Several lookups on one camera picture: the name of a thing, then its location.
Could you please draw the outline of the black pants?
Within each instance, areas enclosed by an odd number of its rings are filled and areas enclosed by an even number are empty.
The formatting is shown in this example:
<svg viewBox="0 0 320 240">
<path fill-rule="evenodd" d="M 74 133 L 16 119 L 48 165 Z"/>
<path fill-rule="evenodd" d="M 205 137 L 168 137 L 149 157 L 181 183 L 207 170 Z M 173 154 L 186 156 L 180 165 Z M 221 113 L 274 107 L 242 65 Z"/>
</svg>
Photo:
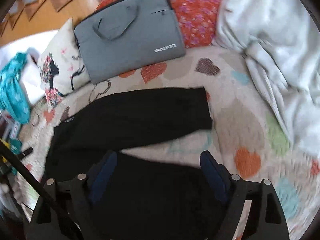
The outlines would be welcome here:
<svg viewBox="0 0 320 240">
<path fill-rule="evenodd" d="M 204 88 L 116 93 L 61 122 L 47 155 L 44 178 L 69 181 L 116 152 L 103 196 L 93 204 L 102 239 L 207 239 L 222 215 L 203 172 L 147 161 L 124 149 L 212 129 Z"/>
</svg>

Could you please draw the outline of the heart patterned quilt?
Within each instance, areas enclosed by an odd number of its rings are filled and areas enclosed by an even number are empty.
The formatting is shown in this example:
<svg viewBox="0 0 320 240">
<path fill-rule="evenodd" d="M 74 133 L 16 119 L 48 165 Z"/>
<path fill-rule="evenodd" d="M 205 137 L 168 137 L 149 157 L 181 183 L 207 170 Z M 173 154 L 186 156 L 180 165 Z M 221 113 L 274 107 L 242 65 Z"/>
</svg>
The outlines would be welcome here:
<svg viewBox="0 0 320 240">
<path fill-rule="evenodd" d="M 131 90 L 197 86 L 203 86 L 208 94 L 214 120 L 211 132 L 195 132 L 126 152 L 196 166 L 199 154 L 209 150 L 231 173 L 251 181 L 272 181 L 291 239 L 317 238 L 319 159 L 291 147 L 248 76 L 244 58 L 218 46 L 192 48 L 184 57 L 86 85 L 55 108 L 41 100 L 32 111 L 31 122 L 19 134 L 23 149 L 33 149 L 24 164 L 40 179 L 54 127 L 95 99 Z"/>
</svg>

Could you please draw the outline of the teal cloth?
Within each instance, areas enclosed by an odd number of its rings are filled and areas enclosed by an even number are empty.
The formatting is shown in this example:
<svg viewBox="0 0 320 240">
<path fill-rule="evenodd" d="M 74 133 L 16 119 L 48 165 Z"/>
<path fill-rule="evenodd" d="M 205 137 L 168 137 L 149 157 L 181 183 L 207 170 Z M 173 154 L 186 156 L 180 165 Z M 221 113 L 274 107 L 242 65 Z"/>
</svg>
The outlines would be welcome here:
<svg viewBox="0 0 320 240">
<path fill-rule="evenodd" d="M 20 124 L 30 119 L 30 106 L 20 85 L 21 71 L 26 64 L 27 53 L 17 53 L 1 69 L 1 111 L 7 111 Z"/>
</svg>

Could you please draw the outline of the white box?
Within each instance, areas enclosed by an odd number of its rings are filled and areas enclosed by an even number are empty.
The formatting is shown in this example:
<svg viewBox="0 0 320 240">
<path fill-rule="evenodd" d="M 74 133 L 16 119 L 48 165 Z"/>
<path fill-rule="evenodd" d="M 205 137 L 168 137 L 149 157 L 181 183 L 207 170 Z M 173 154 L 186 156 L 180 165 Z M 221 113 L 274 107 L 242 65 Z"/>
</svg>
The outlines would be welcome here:
<svg viewBox="0 0 320 240">
<path fill-rule="evenodd" d="M 30 106 L 36 105 L 45 96 L 40 71 L 33 60 L 28 61 L 23 67 L 19 83 Z"/>
</svg>

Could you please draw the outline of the white girl print pillow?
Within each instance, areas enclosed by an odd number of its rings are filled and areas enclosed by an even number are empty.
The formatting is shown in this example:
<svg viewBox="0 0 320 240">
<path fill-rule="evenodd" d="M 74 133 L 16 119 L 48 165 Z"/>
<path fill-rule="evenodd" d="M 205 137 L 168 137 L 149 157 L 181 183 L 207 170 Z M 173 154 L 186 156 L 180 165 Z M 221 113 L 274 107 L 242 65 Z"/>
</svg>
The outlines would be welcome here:
<svg viewBox="0 0 320 240">
<path fill-rule="evenodd" d="M 55 108 L 66 96 L 89 83 L 90 78 L 81 57 L 68 19 L 37 60 L 41 85 L 49 107 Z"/>
</svg>

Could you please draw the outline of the grey laptop bag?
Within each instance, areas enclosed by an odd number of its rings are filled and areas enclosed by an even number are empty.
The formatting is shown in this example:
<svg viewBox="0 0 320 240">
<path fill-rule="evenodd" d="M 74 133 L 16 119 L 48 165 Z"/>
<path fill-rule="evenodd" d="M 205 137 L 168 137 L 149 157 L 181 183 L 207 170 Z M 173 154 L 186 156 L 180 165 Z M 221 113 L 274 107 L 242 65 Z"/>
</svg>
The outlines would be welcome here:
<svg viewBox="0 0 320 240">
<path fill-rule="evenodd" d="M 169 0 L 117 0 L 82 20 L 74 35 L 93 84 L 185 55 Z"/>
</svg>

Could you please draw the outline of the light grey blanket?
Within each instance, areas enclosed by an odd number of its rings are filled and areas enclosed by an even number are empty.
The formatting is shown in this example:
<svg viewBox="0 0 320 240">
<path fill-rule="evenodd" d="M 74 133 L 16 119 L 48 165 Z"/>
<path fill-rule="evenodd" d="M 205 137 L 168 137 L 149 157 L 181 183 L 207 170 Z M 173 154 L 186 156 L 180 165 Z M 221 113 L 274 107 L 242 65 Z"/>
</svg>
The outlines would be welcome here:
<svg viewBox="0 0 320 240">
<path fill-rule="evenodd" d="M 222 0 L 219 44 L 244 54 L 294 148 L 319 156 L 319 30 L 300 0 Z"/>
</svg>

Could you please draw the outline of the wooden chair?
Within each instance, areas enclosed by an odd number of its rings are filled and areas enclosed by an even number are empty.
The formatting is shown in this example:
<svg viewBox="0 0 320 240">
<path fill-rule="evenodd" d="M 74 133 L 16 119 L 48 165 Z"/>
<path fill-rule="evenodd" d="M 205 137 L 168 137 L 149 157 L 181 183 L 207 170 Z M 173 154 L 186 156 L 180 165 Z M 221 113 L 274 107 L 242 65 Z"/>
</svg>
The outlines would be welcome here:
<svg viewBox="0 0 320 240">
<path fill-rule="evenodd" d="M 1 45 L 75 23 L 95 11 L 102 0 L 1 0 Z"/>
</svg>

